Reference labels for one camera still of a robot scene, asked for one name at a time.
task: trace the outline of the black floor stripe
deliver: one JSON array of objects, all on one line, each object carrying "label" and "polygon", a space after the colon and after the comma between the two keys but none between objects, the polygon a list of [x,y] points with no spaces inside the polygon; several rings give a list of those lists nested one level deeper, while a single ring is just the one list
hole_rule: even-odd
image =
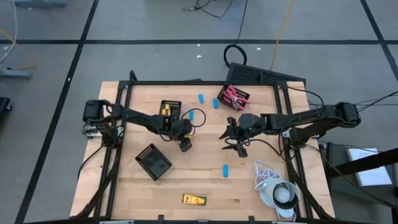
[{"label": "black floor stripe", "polygon": [[361,4],[365,10],[366,15],[368,16],[369,22],[372,25],[373,31],[376,34],[377,39],[381,42],[381,47],[383,49],[384,55],[386,55],[386,58],[391,67],[391,70],[398,81],[398,67],[397,67],[396,61],[394,60],[394,57],[392,56],[392,54],[390,52],[390,49],[387,46],[387,42],[384,40],[384,37],[380,32],[379,26],[377,25],[376,20],[374,19],[366,0],[361,0]]},{"label": "black floor stripe", "polygon": [[57,103],[57,107],[55,108],[49,130],[47,131],[47,134],[44,139],[44,143],[42,146],[42,149],[39,154],[39,158],[37,159],[35,169],[33,170],[32,177],[30,178],[27,190],[24,195],[24,199],[22,200],[21,206],[19,207],[19,211],[15,220],[15,223],[23,223],[26,217],[26,213],[29,209],[30,202],[32,201],[33,194],[35,192],[37,183],[39,181],[40,173],[43,169],[43,165],[45,162],[45,158],[47,157],[47,153],[49,152],[51,141],[55,132],[55,128],[57,127],[61,111],[63,108],[63,105],[65,104],[65,100],[67,98],[68,90],[70,87],[70,84],[73,79],[73,75],[75,74],[76,66],[78,65],[79,58],[81,55],[81,51],[84,46],[84,40],[87,38],[88,30],[90,29],[91,22],[93,21],[93,17],[96,11],[96,8],[98,6],[99,0],[94,0],[93,5],[91,7],[90,13],[88,14],[88,18],[85,24],[85,27],[83,29],[83,33],[81,34],[80,41],[78,44],[78,47],[75,52],[75,56],[72,60],[72,64],[70,65],[68,75],[65,79],[65,83],[63,84],[63,88],[61,91],[60,98]]},{"label": "black floor stripe", "polygon": [[[18,44],[79,44],[80,40],[18,40]],[[149,44],[233,44],[231,39],[180,39],[180,40],[85,40],[84,44],[149,45]],[[275,44],[276,40],[239,40],[239,44]],[[279,44],[303,45],[374,45],[398,44],[398,40],[281,40]],[[0,44],[11,44],[0,40]]]}]

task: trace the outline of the wooden table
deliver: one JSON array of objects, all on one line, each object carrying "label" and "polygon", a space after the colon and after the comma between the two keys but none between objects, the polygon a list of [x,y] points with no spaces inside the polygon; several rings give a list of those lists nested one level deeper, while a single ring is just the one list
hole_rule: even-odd
[{"label": "wooden table", "polygon": [[[290,82],[289,86],[304,89],[301,82]],[[99,99],[114,103],[117,87],[118,82],[104,82]],[[250,93],[252,103],[245,108],[245,113],[259,115],[277,112],[273,87],[236,87]],[[247,158],[238,157],[234,150],[221,150],[226,144],[218,138],[226,129],[226,118],[232,116],[238,119],[242,112],[222,104],[218,109],[213,108],[213,98],[220,89],[221,86],[203,85],[133,86],[130,109],[157,114],[161,100],[177,100],[183,102],[182,113],[191,108],[201,108],[207,115],[207,121],[204,126],[197,128],[192,138],[193,147],[185,153],[181,152],[176,142],[163,142],[146,128],[127,124],[112,219],[156,220],[158,215],[164,215],[166,220],[248,220],[248,216],[254,215],[258,221],[277,220],[275,209],[267,207],[260,199],[259,192],[254,190],[254,161],[272,164],[280,176],[287,180],[285,162],[261,142],[253,142],[247,147]],[[198,101],[200,93],[205,97],[204,104]],[[304,92],[289,89],[289,95],[294,113],[308,110]],[[196,111],[193,123],[200,124],[202,121],[203,115]],[[277,147],[277,136],[262,134],[256,138]],[[100,143],[100,139],[89,140],[85,158]],[[135,160],[150,143],[154,143],[173,164],[157,181],[153,181]],[[308,144],[317,147],[313,139]],[[319,152],[310,148],[301,149],[301,152],[308,189],[325,211],[334,216]],[[80,212],[98,188],[104,154],[105,150],[92,158],[82,170],[71,215]],[[223,178],[223,164],[229,166],[228,178]],[[185,205],[182,203],[183,194],[206,196],[206,205]],[[107,198],[108,192],[104,194],[102,214]],[[300,207],[302,217],[305,217],[302,200]]]}]

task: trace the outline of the yellow cable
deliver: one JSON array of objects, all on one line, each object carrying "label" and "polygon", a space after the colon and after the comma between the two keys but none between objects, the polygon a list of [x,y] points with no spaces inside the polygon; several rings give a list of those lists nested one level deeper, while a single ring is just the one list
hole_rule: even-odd
[{"label": "yellow cable", "polygon": [[286,12],[286,16],[285,16],[284,22],[282,23],[282,27],[280,28],[279,35],[278,35],[278,38],[276,40],[276,45],[275,45],[275,49],[274,49],[274,56],[272,58],[272,63],[271,63],[271,68],[270,68],[271,71],[272,71],[272,68],[274,67],[276,53],[278,51],[278,46],[279,46],[279,40],[282,37],[282,33],[284,32],[286,21],[287,21],[287,18],[289,18],[290,12],[292,11],[292,7],[293,7],[293,0],[290,0],[289,8],[288,8],[288,10]]},{"label": "yellow cable", "polygon": [[32,61],[34,65],[28,65],[28,66],[20,66],[20,67],[16,67],[13,69],[28,69],[28,68],[37,68],[37,63],[36,63],[36,59],[33,57],[33,55],[31,55],[28,51],[26,51],[24,48],[22,48],[20,45],[18,45],[14,39],[8,35],[8,33],[0,28],[0,32],[2,32],[12,43],[14,43],[14,45],[22,52],[24,53],[26,56],[28,56]]}]

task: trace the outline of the white paper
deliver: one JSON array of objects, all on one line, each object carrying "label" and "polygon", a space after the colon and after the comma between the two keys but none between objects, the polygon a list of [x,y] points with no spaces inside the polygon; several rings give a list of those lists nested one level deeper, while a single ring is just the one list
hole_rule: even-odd
[{"label": "white paper", "polygon": [[[377,149],[367,149],[374,152],[365,151],[362,149],[348,149],[347,153],[351,161],[362,159],[367,156],[377,154]],[[384,166],[358,172],[355,174],[360,186],[373,186],[373,185],[389,185],[392,184],[387,170]]]}]

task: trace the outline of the blue block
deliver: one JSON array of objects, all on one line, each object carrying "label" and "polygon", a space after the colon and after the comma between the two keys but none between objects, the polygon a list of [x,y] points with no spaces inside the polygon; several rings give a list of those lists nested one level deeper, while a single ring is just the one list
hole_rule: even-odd
[{"label": "blue block", "polygon": [[228,165],[224,164],[224,177],[228,177]]},{"label": "blue block", "polygon": [[204,103],[205,99],[203,98],[203,94],[199,94],[199,102]]},{"label": "blue block", "polygon": [[189,111],[189,120],[193,121],[193,111]]},{"label": "blue block", "polygon": [[213,99],[213,106],[214,108],[218,108],[218,100],[216,98]]}]

